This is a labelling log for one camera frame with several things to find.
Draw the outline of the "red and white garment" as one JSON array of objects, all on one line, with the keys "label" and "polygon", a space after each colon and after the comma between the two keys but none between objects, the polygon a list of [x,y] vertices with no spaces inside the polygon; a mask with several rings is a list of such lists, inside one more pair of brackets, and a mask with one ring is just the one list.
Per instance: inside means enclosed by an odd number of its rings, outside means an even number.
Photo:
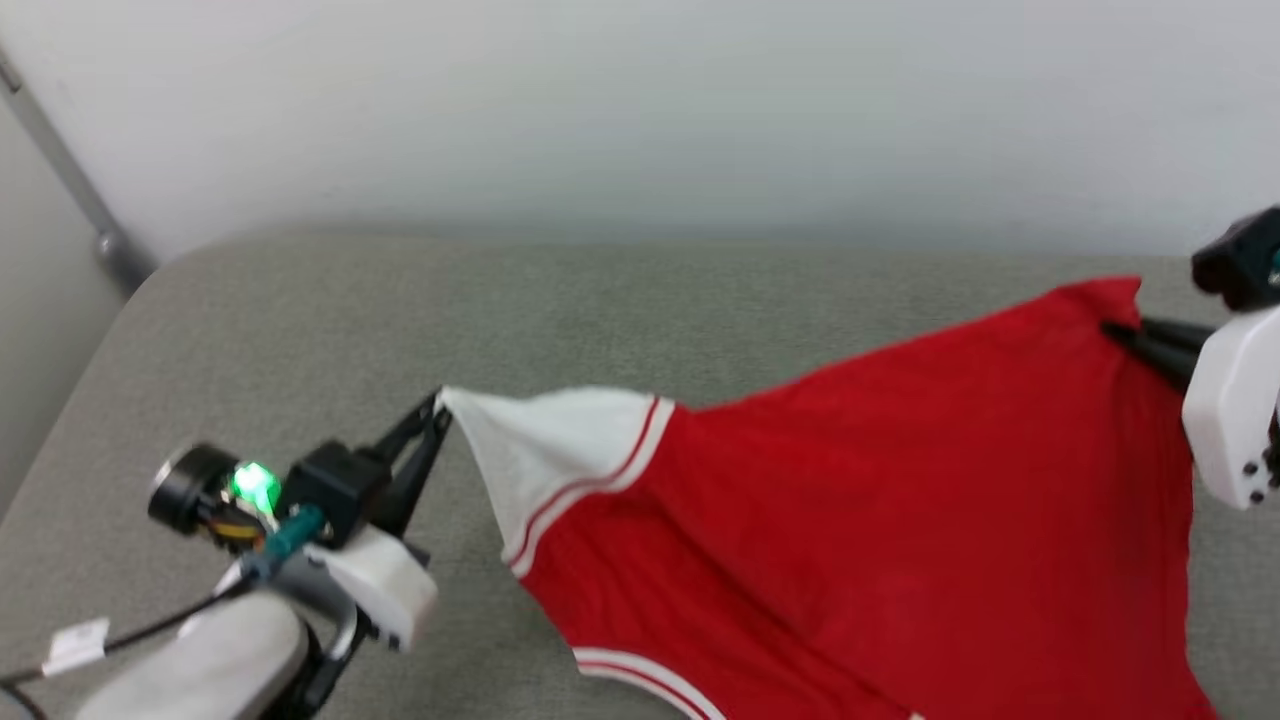
[{"label": "red and white garment", "polygon": [[1064,284],[710,407],[447,387],[581,674],[687,720],[1219,720],[1181,397]]}]

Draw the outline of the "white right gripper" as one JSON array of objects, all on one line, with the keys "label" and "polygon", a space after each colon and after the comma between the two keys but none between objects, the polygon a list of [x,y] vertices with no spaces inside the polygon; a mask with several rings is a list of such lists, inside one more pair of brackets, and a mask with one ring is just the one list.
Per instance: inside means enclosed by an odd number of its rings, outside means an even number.
[{"label": "white right gripper", "polygon": [[1144,316],[1100,329],[1175,391],[1207,491],[1247,510],[1280,489],[1280,305],[1235,315],[1222,327]]}]

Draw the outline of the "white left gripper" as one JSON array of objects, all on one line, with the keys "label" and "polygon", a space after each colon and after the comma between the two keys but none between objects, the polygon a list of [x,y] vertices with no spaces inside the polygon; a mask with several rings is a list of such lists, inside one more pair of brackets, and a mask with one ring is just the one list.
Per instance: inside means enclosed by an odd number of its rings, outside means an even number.
[{"label": "white left gripper", "polygon": [[435,579],[397,538],[412,520],[453,420],[439,396],[439,389],[426,395],[376,441],[376,457],[393,470],[374,512],[376,528],[360,529],[339,550],[303,547],[397,653],[419,644],[439,601]]}]

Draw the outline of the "grey metal pole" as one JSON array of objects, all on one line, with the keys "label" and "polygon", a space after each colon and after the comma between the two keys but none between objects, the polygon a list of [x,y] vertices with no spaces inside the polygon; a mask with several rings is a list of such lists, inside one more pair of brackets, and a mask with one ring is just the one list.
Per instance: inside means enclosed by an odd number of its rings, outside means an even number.
[{"label": "grey metal pole", "polygon": [[104,201],[93,182],[50,122],[47,114],[0,49],[0,99],[40,151],[95,231],[93,255],[122,297],[132,297],[157,269],[154,255],[136,243]]}]

